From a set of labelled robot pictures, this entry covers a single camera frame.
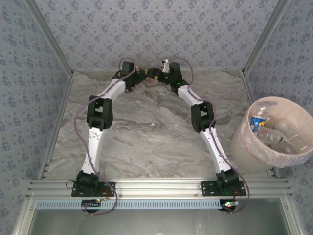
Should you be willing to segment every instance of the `plastic water bottle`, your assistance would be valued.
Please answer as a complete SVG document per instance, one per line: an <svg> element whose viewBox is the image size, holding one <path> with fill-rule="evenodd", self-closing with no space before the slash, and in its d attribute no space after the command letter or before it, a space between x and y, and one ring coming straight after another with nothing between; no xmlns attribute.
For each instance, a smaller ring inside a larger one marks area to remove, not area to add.
<svg viewBox="0 0 313 235"><path fill-rule="evenodd" d="M269 108L273 105L277 105L275 101L262 101L258 102L258 109L255 113L252 114L250 119L250 127L254 133L257 133L261 126L264 126L265 123L267 126L271 126L271 115L268 112Z"/></svg>
<svg viewBox="0 0 313 235"><path fill-rule="evenodd" d="M268 146L274 146L284 141L283 135L280 131L268 129L263 126L261 126L258 133L256 133L256 137L263 144Z"/></svg>
<svg viewBox="0 0 313 235"><path fill-rule="evenodd" d="M280 120L275 128L279 130L286 142L298 153L304 152L308 149L308 142L304 137L293 127L287 120Z"/></svg>
<svg viewBox="0 0 313 235"><path fill-rule="evenodd" d="M271 148L276 152L284 154L296 154L296 151L287 143L287 141L282 141L277 145L273 145Z"/></svg>

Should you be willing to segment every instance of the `gray marble tabletop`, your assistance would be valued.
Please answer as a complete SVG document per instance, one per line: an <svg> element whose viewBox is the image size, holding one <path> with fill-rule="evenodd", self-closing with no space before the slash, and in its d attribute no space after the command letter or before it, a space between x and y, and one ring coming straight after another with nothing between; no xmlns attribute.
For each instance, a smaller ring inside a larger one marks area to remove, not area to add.
<svg viewBox="0 0 313 235"><path fill-rule="evenodd" d="M190 72L183 71L182 75L191 81ZM48 178L75 178L80 171L86 150L74 132L73 117L90 95L97 95L107 87L111 77L109 72L74 74ZM230 157L229 142L249 107L239 72L195 71L192 89L216 104L218 136ZM87 109L77 123L87 140L86 113ZM113 119L103 144L101 175L107 178L215 177L205 143L192 128L190 108L164 84L144 81L135 91L121 94L113 104Z"/></svg>

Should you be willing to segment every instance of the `patterned wallpaper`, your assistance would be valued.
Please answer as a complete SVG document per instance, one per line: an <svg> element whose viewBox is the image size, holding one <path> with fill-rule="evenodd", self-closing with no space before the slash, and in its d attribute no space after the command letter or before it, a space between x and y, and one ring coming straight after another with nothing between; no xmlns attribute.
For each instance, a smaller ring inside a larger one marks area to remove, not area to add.
<svg viewBox="0 0 313 235"><path fill-rule="evenodd" d="M281 96L313 114L313 2L293 0L262 51L249 79L256 99ZM284 170L308 234L313 234L313 160Z"/></svg>
<svg viewBox="0 0 313 235"><path fill-rule="evenodd" d="M23 0L0 1L0 234L35 179L67 76Z"/></svg>
<svg viewBox="0 0 313 235"><path fill-rule="evenodd" d="M183 56L198 68L241 68L277 0L36 0L74 70L142 66Z"/></svg>

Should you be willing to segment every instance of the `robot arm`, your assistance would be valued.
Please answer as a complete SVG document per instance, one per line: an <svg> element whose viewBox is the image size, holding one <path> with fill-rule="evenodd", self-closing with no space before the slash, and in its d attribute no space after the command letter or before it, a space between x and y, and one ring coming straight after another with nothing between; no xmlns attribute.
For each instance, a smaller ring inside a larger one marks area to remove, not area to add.
<svg viewBox="0 0 313 235"><path fill-rule="evenodd" d="M196 118L196 113L198 112L198 108L199 111L201 111L202 108L200 108L201 106L204 106L203 109L206 109L206 105L209 104L205 104L202 101L199 101L200 98L190 89L190 92L193 94L193 97L190 95L190 93L188 92L188 85L183 85L181 87L178 88L178 96L180 98L182 98L192 109L192 118ZM204 130L200 131L200 136L202 137L202 139L204 140L206 147L208 148L212 158L213 158L213 162L214 162L214 167L215 167L215 172L217 174L221 173L222 171L228 171L230 170L230 166L223 160L223 158L220 156L215 143L213 142L212 136L210 135L210 132L212 132L214 138L215 138L215 142L218 145L218 148L220 149L220 151L222 152L222 154L224 155L225 158L226 154L224 153L224 150L221 146L221 143L219 141L219 139L217 138L217 133L216 133L216 129L215 127L212 127L211 130L209 130L209 128L205 128Z"/></svg>
<svg viewBox="0 0 313 235"><path fill-rule="evenodd" d="M100 172L99 159L104 136L113 122L112 104L116 98L125 91L125 81L117 82L118 79L113 79L110 85L98 96L106 93L102 98L97 99L94 103L88 106L87 122L89 129L88 149L91 157L91 162L97 172ZM86 154L82 171L86 174L94 174L90 166L88 155Z"/></svg>
<svg viewBox="0 0 313 235"><path fill-rule="evenodd" d="M112 103L122 92L131 91L134 86L147 77L153 79L156 77L159 82L170 84L172 91L191 107L192 126L204 140L213 158L217 181L201 183L203 196L230 196L234 194L234 191L240 191L241 195L245 195L243 182L239 181L238 175L226 163L228 159L218 140L215 123L211 125L214 117L212 105L209 102L201 101L192 90L188 91L188 83L182 79L179 63L169 63L168 60L162 61L162 63L163 70L152 68L147 70L147 74L143 70L138 70L123 80L122 78L130 74L134 68L134 63L124 62L122 70L116 73L111 84L98 96L104 93L105 95L88 106L87 123L90 127L88 148L94 168L97 172L100 171L99 158L103 138L113 121ZM91 188L92 193L97 191L98 179L90 166L87 154L82 170L77 176L77 184L80 191L84 191L86 188Z"/></svg>

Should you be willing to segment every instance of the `purple cable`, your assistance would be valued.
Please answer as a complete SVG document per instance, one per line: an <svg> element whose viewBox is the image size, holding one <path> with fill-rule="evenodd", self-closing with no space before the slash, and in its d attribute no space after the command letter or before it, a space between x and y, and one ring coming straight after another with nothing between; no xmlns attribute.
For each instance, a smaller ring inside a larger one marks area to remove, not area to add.
<svg viewBox="0 0 313 235"><path fill-rule="evenodd" d="M132 58L129 58L129 57L124 57L124 58L122 58L122 59L119 61L119 63L118 63L118 69L119 69L119 70L121 69L122 61L123 61L123 60L126 60L126 59L129 59L130 61L133 61L133 59L132 59Z"/></svg>
<svg viewBox="0 0 313 235"><path fill-rule="evenodd" d="M83 145L85 146L85 149L86 149L86 152L87 152L87 155L88 155L88 160L89 160L89 163L90 163L90 166L91 166L92 170L94 171L94 174L95 174L100 180L102 180L107 186L110 187L110 189L114 192L115 198L116 198L113 207L112 207L110 210L105 211L105 212L102 212L102 213L97 213L97 214L95 214L95 213L94 213L94 214L88 213L88 212L87 212L87 207L89 206L89 204L86 204L86 205L85 205L85 208L84 208L84 212L85 212L86 214L88 214L88 215L93 215L93 216L95 216L95 215L105 215L105 214L111 213L111 212L115 209L115 207L117 206L117 200L118 200L118 198L117 198L117 192L116 192L115 188L113 188L113 187L109 184L109 182L106 181L106 179L104 179L102 176L100 176L99 173L97 172L97 170L94 168L93 163L92 163L92 161L91 161L91 156L90 156L90 153L89 153L88 145L87 145L87 143L85 142L85 140L83 139L83 137L79 134L76 121L77 121L77 118L78 118L79 114L80 114L89 104L91 104L91 103L93 103L94 101L96 101L97 99L99 99L99 98L105 96L105 95L112 89L112 87L113 87L116 83L118 83L118 82L120 82L120 81L122 81L122 80L124 80L124 79L126 79L126 78L128 78L128 77L130 77L135 71L136 71L136 66L134 66L134 69L133 69L133 71L132 71L130 74L128 74L127 76L125 76L125 77L123 77L123 78L121 78L121 79L118 79L118 80L115 81L112 85L110 85L105 93L103 93L103 94L100 95L100 96L97 96L96 98L94 98L94 99L90 100L89 102L87 102L86 104L84 104L84 105L77 111L76 115L74 116L74 130L75 130L75 132L76 132L78 138L81 140L81 142L82 142Z"/></svg>
<svg viewBox="0 0 313 235"><path fill-rule="evenodd" d="M210 100L208 100L208 99L198 99L198 97L194 96L194 95L192 94L191 90L190 90L190 86L191 86L191 84L192 84L193 81L194 81L194 71L193 71L193 69L192 69L191 64L190 64L186 59L183 59L183 58L174 58L174 59L172 59L172 60L183 60L184 62L186 62L186 63L188 64L188 66L190 67L190 70L191 70L191 82L190 82L190 84L188 85L188 92L189 92L189 94L190 94L195 100L198 100L198 101L201 101L201 102L209 102L209 103L212 105L212 107L213 107L213 113L215 114L215 113L216 113L216 112L215 112L215 110L216 110L216 109L215 109L215 104L214 104L212 101L210 101ZM212 125L213 125L213 123L214 123L214 121L215 121L215 118L216 118L216 115L213 116L213 120L211 121L211 123L210 123L210 125L209 125L210 135L212 136L214 145L215 145L217 151L219 152L220 156L223 158L223 160L224 160L224 161L230 166L230 168L232 168L232 169L237 173L237 175L243 180L244 184L246 185L246 189L247 189L247 191L248 191L248 192L247 192L247 193L248 193L247 202L245 203L245 205L244 205L243 207L241 207L239 210L237 210L237 211L235 211L235 212L232 212L233 214L236 214L236 213L239 213L239 212L241 212L242 210L244 210L244 209L247 207L247 205L249 204L249 201L250 201L250 189L249 189L249 186L248 186L248 184L246 183L245 179L243 178L242 174L226 159L226 157L222 154L221 150L219 149L219 147L218 147L218 145L217 145L217 143L216 143L215 137L214 137L213 132L212 132L212 130L211 130L211 127L212 127Z"/></svg>

